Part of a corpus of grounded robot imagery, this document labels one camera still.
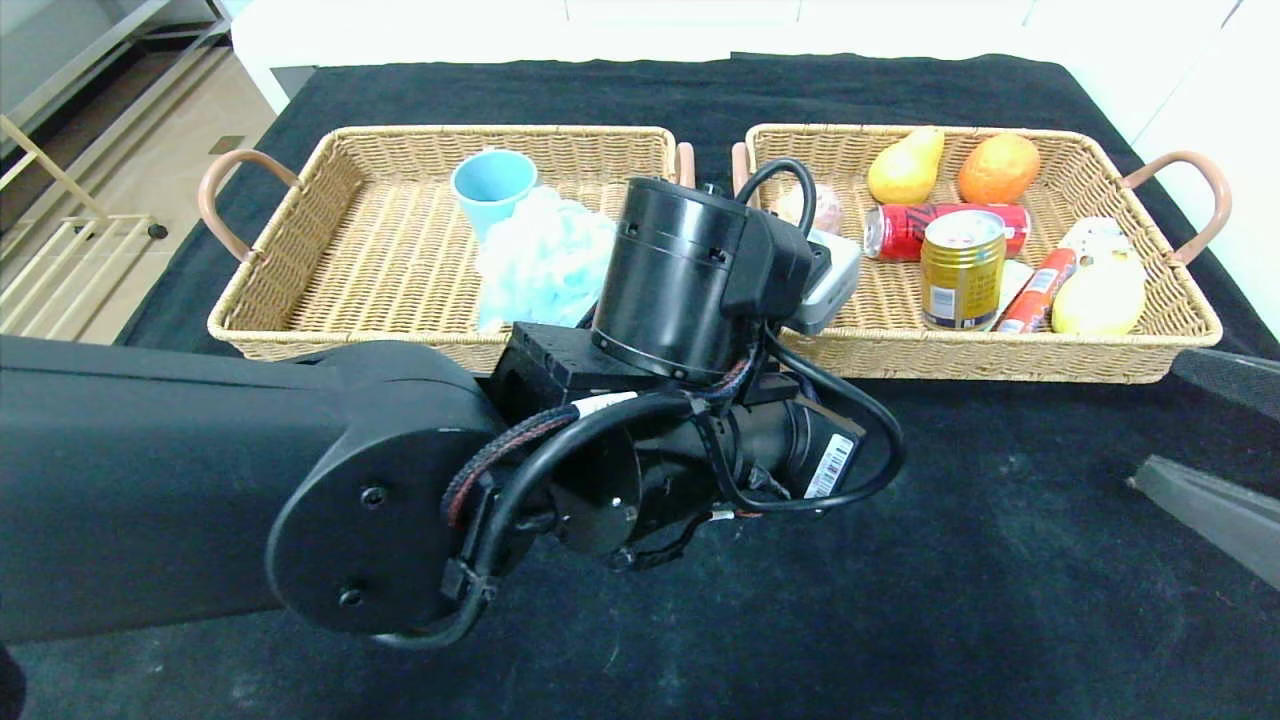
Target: gold can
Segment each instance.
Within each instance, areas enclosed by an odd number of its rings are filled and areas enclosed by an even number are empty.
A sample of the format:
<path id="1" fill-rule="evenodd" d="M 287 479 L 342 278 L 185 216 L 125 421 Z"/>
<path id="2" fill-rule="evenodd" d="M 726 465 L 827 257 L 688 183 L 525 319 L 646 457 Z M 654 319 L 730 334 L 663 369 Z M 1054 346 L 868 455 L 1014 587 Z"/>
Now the gold can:
<path id="1" fill-rule="evenodd" d="M 1005 220 L 986 210 L 960 210 L 929 223 L 920 249 L 924 323 L 982 331 L 996 322 L 1005 269 Z"/>

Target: white wall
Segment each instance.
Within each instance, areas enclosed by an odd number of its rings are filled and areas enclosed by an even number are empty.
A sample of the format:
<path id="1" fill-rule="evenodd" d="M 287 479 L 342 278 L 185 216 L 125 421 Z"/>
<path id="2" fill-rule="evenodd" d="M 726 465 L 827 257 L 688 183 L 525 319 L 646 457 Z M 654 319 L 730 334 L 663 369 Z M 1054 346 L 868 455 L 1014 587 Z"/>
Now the white wall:
<path id="1" fill-rule="evenodd" d="M 1148 160 L 1169 150 L 1199 150 L 1222 168 L 1235 209 L 1210 247 L 1280 337 L 1277 29 L 1275 0 L 1245 0 L 1210 40 L 1134 149 Z M 1170 167 L 1158 179 L 1193 225 L 1208 220 L 1212 197 L 1196 170 Z"/>
<path id="2" fill-rule="evenodd" d="M 1061 63 L 1133 143 L 1234 5 L 1235 0 L 1036 0 L 1024 23 L 1023 54 L 1039 53 Z"/>

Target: basket handle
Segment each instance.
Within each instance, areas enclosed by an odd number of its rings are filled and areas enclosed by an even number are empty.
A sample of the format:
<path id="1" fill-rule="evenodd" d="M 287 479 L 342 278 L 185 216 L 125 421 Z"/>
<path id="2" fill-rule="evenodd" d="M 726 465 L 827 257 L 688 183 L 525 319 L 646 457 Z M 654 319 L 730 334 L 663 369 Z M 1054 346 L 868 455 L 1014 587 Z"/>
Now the basket handle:
<path id="1" fill-rule="evenodd" d="M 733 196 L 737 196 L 737 191 L 746 184 L 746 178 L 751 177 L 751 173 L 746 168 L 746 143 L 735 142 L 733 147 L 728 151 L 730 160 L 732 161 L 733 173 Z M 755 205 L 755 197 L 748 199 L 748 205 Z"/>
<path id="2" fill-rule="evenodd" d="M 1219 232 L 1222 231 L 1222 225 L 1226 224 L 1226 219 L 1231 217 L 1231 186 L 1228 184 L 1226 177 L 1222 176 L 1222 170 L 1219 167 L 1199 152 L 1192 152 L 1190 150 L 1178 150 L 1175 152 L 1169 152 L 1156 158 L 1151 163 L 1147 163 L 1134 173 L 1126 176 L 1121 184 L 1128 188 L 1135 188 L 1139 184 L 1151 179 L 1151 176 L 1162 170 L 1171 163 L 1189 163 L 1196 167 L 1197 170 L 1204 176 L 1204 182 L 1208 183 L 1210 190 L 1213 191 L 1213 217 L 1210 218 L 1208 223 L 1204 225 L 1196 237 L 1188 240 L 1179 247 L 1171 256 L 1172 260 L 1188 264 L 1204 250 L 1208 241 L 1213 240 Z"/>
<path id="3" fill-rule="evenodd" d="M 676 182 L 685 187 L 694 187 L 698 182 L 694 174 L 694 146 L 687 142 L 676 145 Z"/>
<path id="4" fill-rule="evenodd" d="M 214 160 L 214 164 L 209 165 L 209 169 L 205 170 L 205 176 L 200 178 L 200 187 L 196 188 L 196 205 L 200 206 L 200 217 L 205 220 L 205 224 L 209 225 L 209 232 L 214 233 L 214 237 L 223 243 L 223 247 L 225 247 L 227 251 L 241 263 L 247 261 L 252 251 L 247 245 L 244 245 L 244 241 L 237 237 L 236 233 L 227 227 L 223 217 L 218 214 L 218 205 L 214 202 L 214 195 L 218 192 L 218 186 L 223 183 L 227 173 L 232 172 L 232 168 L 244 161 L 262 165 L 268 170 L 271 170 L 271 174 L 280 178 L 280 182 L 288 184 L 289 187 L 302 186 L 302 181 L 298 179 L 298 176 L 293 174 L 293 170 L 278 163 L 275 158 L 271 158 L 266 152 L 250 150 L 247 147 L 232 150 L 230 152 L 219 155 L 218 159 Z"/>

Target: wicker basket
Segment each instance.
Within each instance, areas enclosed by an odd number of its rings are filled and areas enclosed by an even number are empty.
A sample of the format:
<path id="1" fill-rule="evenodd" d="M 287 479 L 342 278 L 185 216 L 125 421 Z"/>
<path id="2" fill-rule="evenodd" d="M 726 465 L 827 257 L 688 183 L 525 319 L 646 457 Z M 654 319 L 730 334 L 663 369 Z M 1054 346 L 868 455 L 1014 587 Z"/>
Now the wicker basket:
<path id="1" fill-rule="evenodd" d="M 198 192 L 205 223 L 241 260 L 209 315 L 210 334 L 259 360 L 399 340 L 492 370 L 507 333 L 475 332 L 475 238 L 449 186 L 453 168 L 485 147 L 529 155 L 541 182 L 609 215 L 632 176 L 686 186 L 694 177 L 692 149 L 654 127 L 342 128 L 301 176 L 255 150 L 228 152 Z M 244 160 L 292 186 L 252 250 L 214 206 L 219 183 Z"/>
<path id="2" fill-rule="evenodd" d="M 780 156 L 804 161 L 818 182 L 835 186 L 845 210 L 841 234 L 860 238 L 865 211 L 874 206 L 865 174 L 881 150 L 906 136 L 900 126 L 765 124 L 750 129 L 733 147 L 735 188 L 760 164 Z M 955 176 L 982 140 L 1004 128 L 941 128 L 946 146 L 931 202 L 955 202 Z M 1147 383 L 1162 378 L 1178 352 L 1213 345 L 1222 336 L 1217 315 L 1185 264 L 1221 229 L 1230 195 L 1221 173 L 1193 152 L 1166 155 L 1121 177 L 1093 140 L 1073 132 L 1016 129 L 1039 150 L 1042 168 L 1020 199 L 1032 213 L 1032 236 L 1019 259 L 1039 264 L 1071 224 L 1083 217 L 1119 220 L 1148 270 L 1147 307 L 1132 334 L 1082 337 L 1038 332 L 997 334 L 928 329 L 920 319 L 918 263 L 864 260 L 858 292 L 831 327 L 787 343 L 828 370 L 858 378 L 940 378 Z M 1175 160 L 1199 168 L 1215 191 L 1213 220 L 1174 252 L 1133 193 L 1156 170 Z M 790 178 L 764 183 L 759 195 L 771 206 Z"/>

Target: red soda can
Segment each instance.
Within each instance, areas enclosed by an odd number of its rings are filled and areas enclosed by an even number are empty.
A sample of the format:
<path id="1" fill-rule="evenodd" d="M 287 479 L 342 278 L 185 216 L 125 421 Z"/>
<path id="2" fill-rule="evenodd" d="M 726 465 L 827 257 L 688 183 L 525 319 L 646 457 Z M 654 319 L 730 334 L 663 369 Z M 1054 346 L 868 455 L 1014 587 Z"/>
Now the red soda can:
<path id="1" fill-rule="evenodd" d="M 940 202 L 923 205 L 881 205 L 867 213 L 863 224 L 863 251 L 877 260 L 920 259 L 924 228 L 937 218 L 959 210 L 986 210 L 1005 222 L 1005 258 L 1023 250 L 1032 232 L 1032 214 L 1021 205 L 983 205 L 979 202 Z"/>

